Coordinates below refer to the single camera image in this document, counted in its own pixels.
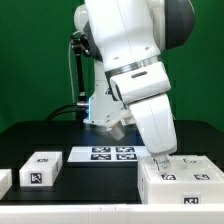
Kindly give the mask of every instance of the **white box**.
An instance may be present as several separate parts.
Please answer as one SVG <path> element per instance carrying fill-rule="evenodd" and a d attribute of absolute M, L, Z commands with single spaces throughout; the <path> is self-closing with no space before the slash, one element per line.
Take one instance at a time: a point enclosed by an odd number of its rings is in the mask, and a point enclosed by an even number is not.
<path fill-rule="evenodd" d="M 206 156 L 169 156 L 171 169 L 158 171 L 152 157 L 138 161 L 143 204 L 224 203 L 224 174 Z"/>
<path fill-rule="evenodd" d="M 0 170 L 0 200 L 12 186 L 12 172 L 10 169 Z"/>
<path fill-rule="evenodd" d="M 20 186 L 52 186 L 62 167 L 62 152 L 35 152 L 20 169 Z"/>

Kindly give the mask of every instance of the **white cube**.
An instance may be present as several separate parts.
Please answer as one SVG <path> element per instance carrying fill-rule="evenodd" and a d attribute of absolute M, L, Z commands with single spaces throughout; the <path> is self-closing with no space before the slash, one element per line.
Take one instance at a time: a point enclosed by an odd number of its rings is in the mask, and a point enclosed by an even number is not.
<path fill-rule="evenodd" d="M 143 204 L 224 203 L 224 174 L 206 156 L 170 156 L 171 169 L 158 171 L 148 157 L 138 161 L 138 190 Z"/>
<path fill-rule="evenodd" d="M 10 169 L 0 170 L 0 200 L 12 186 L 12 172 Z"/>
<path fill-rule="evenodd" d="M 35 152 L 20 169 L 20 186 L 52 186 L 62 167 L 62 152 Z"/>

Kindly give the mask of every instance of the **cable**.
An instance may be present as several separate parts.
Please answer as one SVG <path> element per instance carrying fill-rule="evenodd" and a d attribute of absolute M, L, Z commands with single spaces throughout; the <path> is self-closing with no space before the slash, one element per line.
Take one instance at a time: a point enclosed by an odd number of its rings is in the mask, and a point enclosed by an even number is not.
<path fill-rule="evenodd" d="M 76 31 L 73 35 L 81 33 L 81 31 Z M 75 103 L 75 89 L 73 83 L 73 75 L 72 75 L 72 66 L 71 66 L 71 43 L 69 41 L 68 45 L 68 66 L 69 66 L 69 75 L 70 75 L 70 82 L 71 82 L 71 89 L 72 89 L 72 102 Z"/>
<path fill-rule="evenodd" d="M 54 116 L 55 114 L 57 114 L 58 112 L 60 112 L 60 111 L 62 111 L 64 109 L 70 108 L 70 107 L 77 107 L 77 103 L 67 104 L 67 105 L 64 105 L 62 107 L 59 107 L 58 109 L 56 109 L 55 111 L 53 111 L 45 120 L 46 121 L 50 120 L 50 118 L 52 116 Z"/>
<path fill-rule="evenodd" d="M 62 112 L 58 112 L 54 115 L 52 115 L 51 117 L 49 117 L 49 119 L 47 121 L 52 121 L 55 117 L 59 116 L 59 115 L 63 115 L 63 114 L 67 114 L 67 113 L 83 113 L 85 111 L 77 111 L 77 110 L 67 110 L 67 111 L 62 111 Z"/>

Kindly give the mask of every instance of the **black table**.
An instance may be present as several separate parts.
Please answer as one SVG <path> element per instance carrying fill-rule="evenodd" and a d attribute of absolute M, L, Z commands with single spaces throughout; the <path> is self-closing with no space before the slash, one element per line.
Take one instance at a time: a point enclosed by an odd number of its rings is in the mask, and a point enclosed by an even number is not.
<path fill-rule="evenodd" d="M 224 134 L 199 121 L 175 121 L 180 155 L 206 155 L 224 170 Z M 28 121 L 0 134 L 0 169 L 12 169 L 13 185 L 0 205 L 140 203 L 137 162 L 74 163 L 72 146 L 143 145 L 135 128 L 114 141 L 80 121 Z M 63 167 L 52 187 L 20 187 L 19 169 L 35 151 L 62 151 Z"/>

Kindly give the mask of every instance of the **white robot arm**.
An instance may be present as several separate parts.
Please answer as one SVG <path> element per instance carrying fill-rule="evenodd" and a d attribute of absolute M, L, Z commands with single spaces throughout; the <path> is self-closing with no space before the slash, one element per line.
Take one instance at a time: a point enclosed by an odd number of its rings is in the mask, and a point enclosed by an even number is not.
<path fill-rule="evenodd" d="M 119 102 L 103 118 L 103 126 L 110 129 L 132 115 L 149 153 L 166 169 L 167 155 L 177 143 L 165 94 L 170 83 L 157 56 L 189 37 L 194 27 L 190 1 L 85 0 L 75 13 L 75 25 L 86 34 Z"/>

